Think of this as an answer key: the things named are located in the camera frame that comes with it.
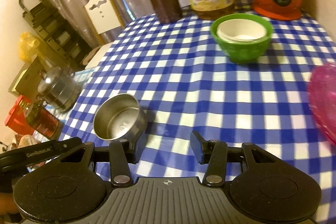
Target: metal screw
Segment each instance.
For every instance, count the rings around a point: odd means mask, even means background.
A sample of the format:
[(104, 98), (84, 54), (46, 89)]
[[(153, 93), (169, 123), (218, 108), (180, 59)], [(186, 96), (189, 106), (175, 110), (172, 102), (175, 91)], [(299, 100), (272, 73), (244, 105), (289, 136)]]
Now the metal screw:
[(116, 183), (127, 183), (129, 182), (131, 179), (127, 176), (127, 175), (117, 175), (116, 177), (114, 177), (113, 179)]
[(209, 175), (206, 177), (206, 181), (212, 184), (220, 183), (222, 178), (219, 175)]

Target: glass jar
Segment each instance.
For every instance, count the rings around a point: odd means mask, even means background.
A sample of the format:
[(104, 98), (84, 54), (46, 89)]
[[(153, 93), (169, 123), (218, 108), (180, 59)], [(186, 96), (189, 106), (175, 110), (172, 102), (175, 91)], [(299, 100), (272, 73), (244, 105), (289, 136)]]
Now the glass jar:
[(29, 104), (24, 110), (24, 115), (27, 124), (46, 138), (56, 139), (61, 134), (63, 122), (44, 109), (41, 104)]

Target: ribbed gray surface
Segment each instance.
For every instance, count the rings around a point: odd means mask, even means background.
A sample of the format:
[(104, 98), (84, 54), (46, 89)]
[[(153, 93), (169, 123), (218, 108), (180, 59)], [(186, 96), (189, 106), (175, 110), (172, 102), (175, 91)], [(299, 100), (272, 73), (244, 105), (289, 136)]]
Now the ribbed gray surface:
[(221, 190), (204, 187), (197, 178), (140, 178), (132, 187), (114, 190), (96, 212), (72, 223), (260, 224), (239, 213)]

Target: jar lid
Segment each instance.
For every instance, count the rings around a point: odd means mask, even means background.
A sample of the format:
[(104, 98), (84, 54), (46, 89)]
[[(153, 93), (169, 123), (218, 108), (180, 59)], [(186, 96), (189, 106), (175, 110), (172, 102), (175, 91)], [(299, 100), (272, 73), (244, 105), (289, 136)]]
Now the jar lid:
[(27, 117), (35, 117), (38, 112), (38, 107), (36, 103), (29, 103), (28, 106), (24, 109), (24, 116)]
[(48, 72), (41, 70), (40, 76), (42, 80), (37, 87), (38, 93), (41, 96), (45, 96), (55, 86), (62, 73), (63, 69), (61, 67), (54, 67)]

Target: pink plastic bowl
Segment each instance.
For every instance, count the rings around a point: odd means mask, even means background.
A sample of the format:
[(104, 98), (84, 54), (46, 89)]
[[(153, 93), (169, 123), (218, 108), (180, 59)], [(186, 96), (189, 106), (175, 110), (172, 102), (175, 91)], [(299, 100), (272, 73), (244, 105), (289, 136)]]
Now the pink plastic bowl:
[(308, 98), (317, 127), (336, 145), (336, 63), (326, 63), (313, 70)]

